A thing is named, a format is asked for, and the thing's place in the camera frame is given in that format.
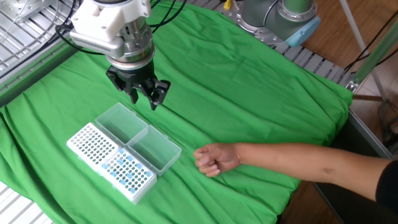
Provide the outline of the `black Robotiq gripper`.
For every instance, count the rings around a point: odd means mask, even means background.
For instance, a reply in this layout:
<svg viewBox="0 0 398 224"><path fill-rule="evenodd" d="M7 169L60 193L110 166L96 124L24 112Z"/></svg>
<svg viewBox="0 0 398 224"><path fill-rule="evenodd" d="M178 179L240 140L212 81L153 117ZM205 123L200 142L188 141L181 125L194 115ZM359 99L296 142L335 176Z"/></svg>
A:
<svg viewBox="0 0 398 224"><path fill-rule="evenodd" d="M152 111L163 103L171 86L167 80L156 79L152 60L147 65L133 70L122 70L110 66L106 75L118 91L123 91L130 97L132 104L136 104L138 100L135 88L140 89L148 98Z"/></svg>

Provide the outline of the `person's right hand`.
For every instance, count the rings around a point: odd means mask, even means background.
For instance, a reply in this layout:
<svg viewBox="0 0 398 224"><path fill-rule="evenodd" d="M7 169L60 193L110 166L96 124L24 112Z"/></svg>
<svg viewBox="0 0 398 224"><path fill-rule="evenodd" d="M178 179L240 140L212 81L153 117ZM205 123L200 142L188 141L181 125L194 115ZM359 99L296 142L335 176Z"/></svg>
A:
<svg viewBox="0 0 398 224"><path fill-rule="evenodd" d="M199 172L207 177L216 177L223 172L237 168L241 164L235 144L208 144L195 150L193 156Z"/></svg>

